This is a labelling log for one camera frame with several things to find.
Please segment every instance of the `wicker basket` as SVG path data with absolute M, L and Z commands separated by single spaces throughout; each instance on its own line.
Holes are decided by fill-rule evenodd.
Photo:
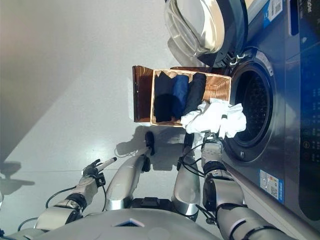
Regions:
M 151 108 L 150 108 L 150 124 L 156 126 L 171 126 L 182 127 L 180 120 L 172 117 L 171 121 L 156 122 L 156 116 L 154 116 L 154 102 L 155 102 L 155 76 L 159 76 L 161 72 L 164 72 L 170 78 L 174 78 L 176 75 L 186 75 L 189 77 L 189 82 L 192 81 L 196 71 L 186 70 L 173 70 L 173 69 L 154 69 L 152 77 L 152 92 L 151 92 Z M 231 90 L 231 77 L 218 75 L 214 73 L 205 73 L 206 83 L 202 100 L 209 101 L 211 98 L 221 99 L 224 101 L 230 101 Z

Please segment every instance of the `folded clothing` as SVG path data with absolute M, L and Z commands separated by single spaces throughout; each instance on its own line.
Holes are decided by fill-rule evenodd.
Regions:
M 182 127 L 188 134 L 219 132 L 219 137 L 233 138 L 237 132 L 246 129 L 246 116 L 241 103 L 232 106 L 227 101 L 211 98 L 210 103 L 202 102 L 198 110 L 181 117 Z
M 186 107 L 188 96 L 189 77 L 186 75 L 176 75 L 172 91 L 172 115 L 180 119 Z
M 196 111 L 198 105 L 201 104 L 206 88 L 206 75 L 203 73 L 195 73 L 192 81 L 189 83 L 189 91 L 185 108 L 182 115 L 187 115 L 192 111 Z
M 154 115 L 157 123 L 171 121 L 175 82 L 174 78 L 171 79 L 163 71 L 154 78 Z

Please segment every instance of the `white towel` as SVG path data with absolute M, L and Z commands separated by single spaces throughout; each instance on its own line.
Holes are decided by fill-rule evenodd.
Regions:
M 180 122 L 189 134 L 219 132 L 223 139 L 225 136 L 233 138 L 246 129 L 247 120 L 242 111 L 241 103 L 232 106 L 227 101 L 211 98 L 210 103 L 203 101 L 198 110 L 182 116 Z

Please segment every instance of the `washing machine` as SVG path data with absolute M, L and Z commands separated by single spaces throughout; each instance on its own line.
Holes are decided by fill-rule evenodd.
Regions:
M 320 2 L 268 0 L 253 17 L 242 0 L 187 2 L 166 3 L 172 40 L 225 69 L 247 120 L 225 163 L 320 231 Z

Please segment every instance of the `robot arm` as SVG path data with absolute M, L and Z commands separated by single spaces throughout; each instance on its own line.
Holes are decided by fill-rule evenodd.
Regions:
M 98 188 L 106 184 L 101 172 L 105 167 L 114 163 L 116 157 L 100 163 L 100 159 L 86 166 L 82 178 L 66 199 L 54 206 L 48 207 L 37 219 L 36 229 L 51 231 L 81 218 L 85 208 L 91 204 Z
M 222 162 L 223 144 L 216 139 L 216 135 L 206 133 L 203 142 L 203 206 L 215 213 L 223 239 L 292 240 L 244 205 L 244 193 Z

